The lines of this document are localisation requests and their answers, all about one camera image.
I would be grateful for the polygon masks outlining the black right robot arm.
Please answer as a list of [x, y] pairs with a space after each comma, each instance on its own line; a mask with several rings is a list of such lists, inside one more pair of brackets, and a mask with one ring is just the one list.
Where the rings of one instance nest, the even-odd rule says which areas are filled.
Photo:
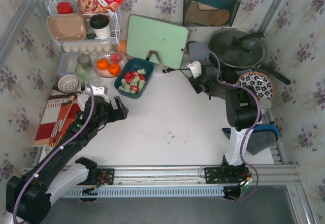
[[220, 88], [224, 89], [226, 117], [231, 126], [228, 150], [219, 167], [207, 167], [207, 183], [247, 182], [250, 172], [244, 163], [244, 153], [253, 128], [260, 121], [261, 110], [258, 99], [250, 88], [229, 84], [216, 78]]

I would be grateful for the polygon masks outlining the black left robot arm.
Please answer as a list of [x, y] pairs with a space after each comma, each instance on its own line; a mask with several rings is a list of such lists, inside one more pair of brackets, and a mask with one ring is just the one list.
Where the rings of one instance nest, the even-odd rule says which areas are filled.
[[99, 95], [90, 96], [58, 145], [30, 171], [7, 182], [6, 210], [12, 213], [14, 223], [41, 223], [64, 193], [95, 177], [97, 164], [84, 157], [66, 172], [62, 170], [106, 124], [127, 118], [128, 109], [120, 97], [114, 100], [117, 108]]

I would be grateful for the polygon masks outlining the white plastic scoop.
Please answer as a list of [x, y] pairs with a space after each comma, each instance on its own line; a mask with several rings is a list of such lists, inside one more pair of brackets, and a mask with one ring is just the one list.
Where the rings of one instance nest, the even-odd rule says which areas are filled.
[[85, 93], [82, 93], [82, 94], [77, 96], [77, 104], [78, 104], [81, 111], [85, 110], [85, 104], [88, 101], [89, 97], [90, 96], [88, 94], [85, 94]]

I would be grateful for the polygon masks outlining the teal storage basket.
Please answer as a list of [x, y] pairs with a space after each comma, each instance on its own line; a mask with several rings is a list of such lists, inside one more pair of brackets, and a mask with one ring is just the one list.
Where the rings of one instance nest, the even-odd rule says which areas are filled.
[[[137, 71], [139, 69], [145, 69], [146, 70], [146, 74], [143, 75], [146, 79], [145, 81], [145, 85], [142, 89], [140, 89], [140, 91], [136, 94], [130, 94], [124, 91], [119, 90], [119, 86], [123, 86], [121, 84], [121, 80], [125, 79], [124, 76], [127, 72], [132, 73], [132, 71]], [[125, 65], [125, 67], [121, 70], [120, 74], [117, 76], [115, 82], [114, 82], [114, 87], [118, 90], [118, 92], [121, 95], [124, 95], [126, 97], [132, 98], [132, 99], [138, 99], [144, 92], [145, 88], [147, 87], [152, 74], [153, 74], [153, 70], [154, 70], [154, 66], [152, 63], [150, 63], [149, 61], [143, 60], [143, 59], [139, 59], [139, 58], [133, 58], [130, 61], [128, 61]], [[126, 85], [123, 86], [124, 88], [130, 88], [131, 85], [126, 83]]]

